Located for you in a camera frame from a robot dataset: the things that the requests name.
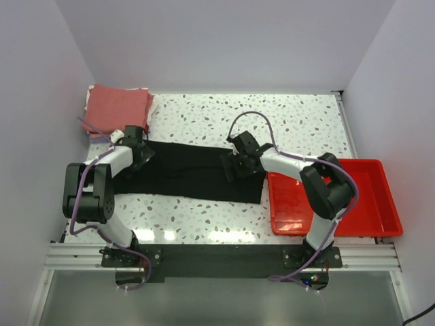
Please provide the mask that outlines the black t-shirt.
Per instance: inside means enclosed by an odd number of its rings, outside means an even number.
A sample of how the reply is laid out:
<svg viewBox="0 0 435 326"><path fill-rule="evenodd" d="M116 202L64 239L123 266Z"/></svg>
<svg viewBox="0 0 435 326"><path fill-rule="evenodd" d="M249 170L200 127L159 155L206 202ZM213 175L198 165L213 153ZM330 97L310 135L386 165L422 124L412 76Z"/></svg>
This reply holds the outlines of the black t-shirt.
<svg viewBox="0 0 435 326"><path fill-rule="evenodd" d="M227 180L221 157L232 150L148 141L155 155L133 173L114 177L115 194L160 194L260 204L265 174Z"/></svg>

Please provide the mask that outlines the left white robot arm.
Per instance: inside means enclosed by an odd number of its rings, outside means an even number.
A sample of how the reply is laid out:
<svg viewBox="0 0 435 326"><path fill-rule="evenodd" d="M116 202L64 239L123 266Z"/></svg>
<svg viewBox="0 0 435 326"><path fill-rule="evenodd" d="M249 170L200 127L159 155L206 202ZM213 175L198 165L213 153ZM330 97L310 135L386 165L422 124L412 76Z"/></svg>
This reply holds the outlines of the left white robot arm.
<svg viewBox="0 0 435 326"><path fill-rule="evenodd" d="M127 126L106 152L93 160L71 163L66 168L63 214L70 220L69 233L77 236L94 230L117 249L116 257L125 266L136 265L141 257L137 237L115 214L114 178L133 174L155 155L140 126Z"/></svg>

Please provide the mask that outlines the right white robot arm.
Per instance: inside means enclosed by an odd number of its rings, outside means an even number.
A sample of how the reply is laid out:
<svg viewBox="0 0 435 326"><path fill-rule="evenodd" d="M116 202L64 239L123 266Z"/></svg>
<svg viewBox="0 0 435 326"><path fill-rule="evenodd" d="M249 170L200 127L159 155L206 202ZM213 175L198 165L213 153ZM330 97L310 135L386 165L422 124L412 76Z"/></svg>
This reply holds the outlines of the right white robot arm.
<svg viewBox="0 0 435 326"><path fill-rule="evenodd" d="M358 187L336 156L331 153L302 157L285 153L272 143L259 145L250 132L227 137L232 152L221 157L229 182L258 173L278 173L300 182L305 191L313 218L303 240L302 257L312 267L327 258L326 248L349 205L358 199Z"/></svg>

